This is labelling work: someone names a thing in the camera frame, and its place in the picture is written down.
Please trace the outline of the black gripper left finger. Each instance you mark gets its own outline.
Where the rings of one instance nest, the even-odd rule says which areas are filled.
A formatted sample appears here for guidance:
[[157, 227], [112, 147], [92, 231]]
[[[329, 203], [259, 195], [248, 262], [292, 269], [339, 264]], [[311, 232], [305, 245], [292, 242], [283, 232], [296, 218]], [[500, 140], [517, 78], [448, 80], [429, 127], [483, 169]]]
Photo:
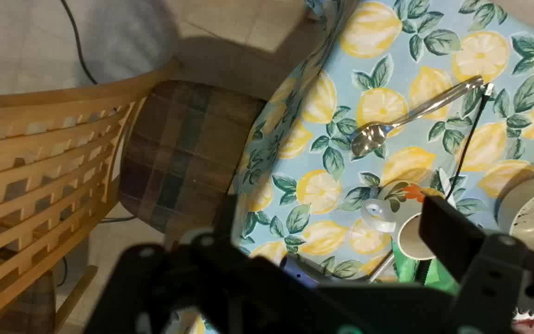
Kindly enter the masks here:
[[246, 258], [211, 234], [164, 251], [125, 249], [85, 334], [162, 334], [194, 308], [218, 334], [311, 334], [313, 292], [264, 258]]

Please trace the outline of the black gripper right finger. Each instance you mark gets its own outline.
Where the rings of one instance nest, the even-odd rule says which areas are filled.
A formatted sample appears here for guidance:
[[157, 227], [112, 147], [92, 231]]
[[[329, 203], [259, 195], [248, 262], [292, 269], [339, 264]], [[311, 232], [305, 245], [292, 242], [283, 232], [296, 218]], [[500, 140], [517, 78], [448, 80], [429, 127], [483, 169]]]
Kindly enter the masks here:
[[507, 234], [485, 234], [441, 197], [426, 197], [418, 236], [459, 282], [448, 334], [513, 334], [517, 312], [534, 314], [534, 251]]

